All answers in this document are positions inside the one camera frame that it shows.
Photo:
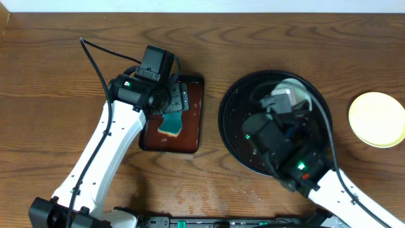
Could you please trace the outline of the pale green plate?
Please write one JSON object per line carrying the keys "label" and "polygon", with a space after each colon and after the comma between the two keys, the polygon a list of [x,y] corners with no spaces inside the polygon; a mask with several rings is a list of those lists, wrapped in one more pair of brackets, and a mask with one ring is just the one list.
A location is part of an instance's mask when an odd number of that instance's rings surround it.
{"label": "pale green plate", "polygon": [[308,90],[305,85],[299,80],[294,78],[288,78],[277,84],[272,90],[271,95],[288,95],[289,101],[292,106],[298,105],[304,101],[308,103],[309,111],[313,110],[313,104],[311,97],[309,96]]}

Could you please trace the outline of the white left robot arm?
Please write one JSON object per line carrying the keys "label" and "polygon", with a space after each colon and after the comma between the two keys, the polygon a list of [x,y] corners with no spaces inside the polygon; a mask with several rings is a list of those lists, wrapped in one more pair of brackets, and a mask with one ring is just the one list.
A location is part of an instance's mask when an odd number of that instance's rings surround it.
{"label": "white left robot arm", "polygon": [[150,115],[189,109],[183,75],[167,81],[120,74],[110,81],[98,125],[78,162],[51,199],[34,199],[33,227],[136,227],[137,216],[115,207],[104,212],[111,182],[132,141]]}

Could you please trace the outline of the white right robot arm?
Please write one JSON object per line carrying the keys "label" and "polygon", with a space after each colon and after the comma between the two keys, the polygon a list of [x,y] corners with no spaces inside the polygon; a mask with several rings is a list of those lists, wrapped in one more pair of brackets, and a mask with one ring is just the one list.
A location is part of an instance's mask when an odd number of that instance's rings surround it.
{"label": "white right robot arm", "polygon": [[244,121],[242,132],[284,188],[301,193],[349,227],[404,227],[327,158],[328,146],[318,138],[311,117],[257,113]]}

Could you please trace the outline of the yellow plate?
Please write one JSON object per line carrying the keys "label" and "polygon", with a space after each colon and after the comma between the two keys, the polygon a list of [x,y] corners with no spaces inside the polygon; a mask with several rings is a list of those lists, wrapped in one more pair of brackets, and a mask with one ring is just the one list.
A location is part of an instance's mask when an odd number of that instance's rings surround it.
{"label": "yellow plate", "polygon": [[351,103],[349,125],[364,143],[390,148],[404,140],[404,107],[382,92],[366,92]]}

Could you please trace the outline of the green scrubbing sponge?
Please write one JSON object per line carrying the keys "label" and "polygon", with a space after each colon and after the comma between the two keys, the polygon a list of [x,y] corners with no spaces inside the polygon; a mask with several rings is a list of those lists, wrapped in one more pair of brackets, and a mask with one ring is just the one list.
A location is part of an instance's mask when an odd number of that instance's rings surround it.
{"label": "green scrubbing sponge", "polygon": [[177,137],[182,130],[182,112],[165,113],[158,132],[171,137]]}

